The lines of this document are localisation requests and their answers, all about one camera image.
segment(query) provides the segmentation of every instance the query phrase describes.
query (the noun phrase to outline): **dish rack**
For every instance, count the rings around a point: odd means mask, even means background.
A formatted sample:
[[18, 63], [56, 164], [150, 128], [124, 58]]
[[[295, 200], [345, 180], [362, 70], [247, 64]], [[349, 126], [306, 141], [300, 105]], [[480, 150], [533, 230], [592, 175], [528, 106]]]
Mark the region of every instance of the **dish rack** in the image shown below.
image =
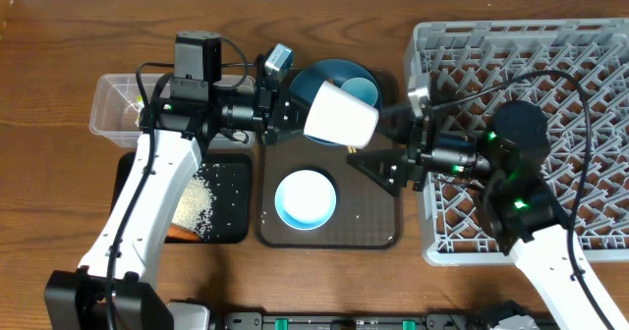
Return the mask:
[[[562, 70], [580, 81], [590, 95], [593, 161], [575, 230], [590, 261], [629, 260], [628, 37], [625, 19], [424, 23], [413, 30], [405, 53], [407, 87], [419, 73], [464, 95], [535, 70]], [[500, 105], [515, 99], [539, 105], [548, 117], [551, 153], [543, 175], [569, 213], [585, 125], [578, 94], [564, 79], [514, 83], [468, 101], [446, 114], [443, 130], [477, 134]], [[512, 263], [479, 226], [465, 188], [430, 177], [418, 206], [428, 263]]]

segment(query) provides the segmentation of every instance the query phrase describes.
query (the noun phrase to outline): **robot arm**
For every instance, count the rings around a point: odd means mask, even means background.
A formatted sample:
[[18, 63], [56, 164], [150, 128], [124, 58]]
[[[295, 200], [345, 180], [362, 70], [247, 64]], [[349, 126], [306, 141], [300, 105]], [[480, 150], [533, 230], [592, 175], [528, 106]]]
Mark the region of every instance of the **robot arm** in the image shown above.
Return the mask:
[[[163, 241], [179, 199], [216, 134], [253, 131], [258, 141], [273, 144], [300, 134], [310, 109], [282, 83], [292, 65], [291, 49], [278, 44], [265, 56], [257, 57], [254, 96], [241, 95], [236, 87], [214, 87], [221, 78], [220, 54], [219, 34], [203, 31], [177, 34], [175, 72], [162, 76], [149, 105], [141, 113], [143, 134], [135, 162], [105, 228], [82, 258], [77, 272], [54, 271], [46, 285], [46, 307], [54, 329], [104, 327], [102, 300], [109, 295], [113, 297], [114, 293], [113, 321], [122, 328], [204, 329], [208, 325], [210, 313], [205, 306], [169, 304], [167, 307], [153, 289]], [[170, 95], [161, 96], [160, 91], [168, 81]], [[149, 121], [153, 116], [154, 123]], [[153, 166], [147, 178], [144, 177], [145, 184], [124, 229], [110, 283], [107, 275], [110, 252], [143, 178], [151, 133], [155, 143]], [[106, 295], [112, 284], [113, 292]]]
[[[433, 104], [438, 93], [428, 75], [418, 83], [409, 90], [408, 104], [383, 110], [378, 128], [406, 148], [353, 153], [348, 163], [392, 195], [409, 180], [421, 191], [428, 172], [480, 181], [485, 187], [474, 197], [480, 225], [531, 280], [559, 327], [605, 328], [569, 261], [568, 215], [541, 176], [550, 153], [542, 110], [511, 101], [495, 112], [479, 137], [444, 134], [434, 111], [451, 103]], [[574, 251], [587, 287], [613, 328], [629, 329], [579, 244]]]
[[[567, 231], [554, 225], [533, 233], [533, 240], [518, 240], [509, 257], [535, 286], [560, 329], [604, 329], [599, 316], [577, 280], [566, 248]], [[574, 246], [579, 268], [588, 288], [614, 329], [629, 324], [586, 260], [579, 244]]]
[[[138, 150], [129, 178], [98, 239], [81, 259], [79, 268], [91, 276], [105, 277], [109, 247], [113, 244], [120, 220], [129, 206], [148, 158], [148, 134], [138, 140]], [[131, 219], [125, 229], [114, 278], [134, 277], [155, 287], [159, 256], [186, 184], [200, 166], [200, 147], [195, 138], [181, 133], [155, 131], [155, 161]]]

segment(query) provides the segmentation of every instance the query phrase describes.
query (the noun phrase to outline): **white cup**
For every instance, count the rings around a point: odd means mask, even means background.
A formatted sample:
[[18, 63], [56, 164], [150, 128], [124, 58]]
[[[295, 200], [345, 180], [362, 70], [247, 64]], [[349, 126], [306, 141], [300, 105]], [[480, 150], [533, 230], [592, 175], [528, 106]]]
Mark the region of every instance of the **white cup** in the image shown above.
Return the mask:
[[341, 145], [364, 148], [372, 139], [378, 111], [330, 82], [314, 97], [304, 134]]

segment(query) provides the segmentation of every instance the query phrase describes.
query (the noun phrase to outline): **clear plastic container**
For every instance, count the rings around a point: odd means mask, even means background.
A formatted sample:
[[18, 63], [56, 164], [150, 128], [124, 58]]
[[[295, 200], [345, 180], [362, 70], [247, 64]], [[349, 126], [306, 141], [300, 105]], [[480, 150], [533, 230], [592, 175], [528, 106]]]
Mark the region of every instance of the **clear plastic container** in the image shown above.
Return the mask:
[[[146, 95], [150, 99], [155, 84], [162, 75], [146, 74], [142, 75], [142, 81], [146, 90]], [[217, 85], [232, 85], [241, 77], [239, 75], [223, 75]], [[247, 77], [245, 82], [238, 87], [241, 93], [254, 95], [256, 81], [252, 77]], [[166, 96], [170, 93], [170, 84], [164, 88]], [[138, 104], [140, 90], [136, 75], [104, 75], [98, 80], [94, 102], [91, 106], [91, 118], [89, 120], [89, 130], [99, 136], [111, 139], [114, 143], [124, 148], [135, 148], [138, 146], [140, 129], [136, 120], [141, 111]], [[249, 136], [247, 143], [231, 140], [221, 134], [209, 143], [208, 149], [241, 149], [251, 148], [256, 142], [256, 135], [251, 132], [235, 133], [234, 138], [245, 140]]]

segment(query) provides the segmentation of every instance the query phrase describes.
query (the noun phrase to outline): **green connector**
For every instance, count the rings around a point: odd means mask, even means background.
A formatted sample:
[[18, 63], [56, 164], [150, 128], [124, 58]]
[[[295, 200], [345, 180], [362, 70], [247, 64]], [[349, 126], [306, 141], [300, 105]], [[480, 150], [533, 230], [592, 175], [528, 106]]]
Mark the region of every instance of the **green connector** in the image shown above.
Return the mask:
[[402, 321], [402, 330], [415, 330], [415, 321], [413, 320]]
[[288, 319], [275, 319], [275, 330], [288, 330]]

